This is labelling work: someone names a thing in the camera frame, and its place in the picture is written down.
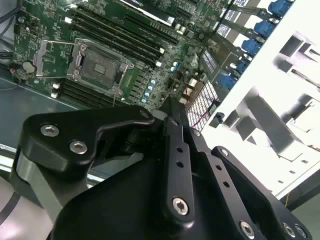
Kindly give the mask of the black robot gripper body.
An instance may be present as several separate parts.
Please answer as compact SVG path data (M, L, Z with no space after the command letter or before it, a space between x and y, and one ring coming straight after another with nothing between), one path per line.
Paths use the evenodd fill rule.
M165 215L163 169L141 161L71 200L55 221L53 240L244 240L210 174L209 156L191 158L194 224L182 228Z

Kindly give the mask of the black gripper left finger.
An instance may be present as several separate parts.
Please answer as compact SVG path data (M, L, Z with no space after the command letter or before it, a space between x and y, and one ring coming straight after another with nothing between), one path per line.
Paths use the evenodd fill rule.
M179 227L195 218L189 123L182 103L167 98L159 110L138 105L44 113L28 117L14 160L50 219L86 189L92 166L121 154L142 153L164 164L160 197L151 207Z

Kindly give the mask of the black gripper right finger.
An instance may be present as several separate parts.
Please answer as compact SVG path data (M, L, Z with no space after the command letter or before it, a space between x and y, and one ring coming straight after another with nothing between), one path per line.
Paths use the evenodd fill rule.
M210 149L175 104L189 148L194 240L310 240L312 234L228 149Z

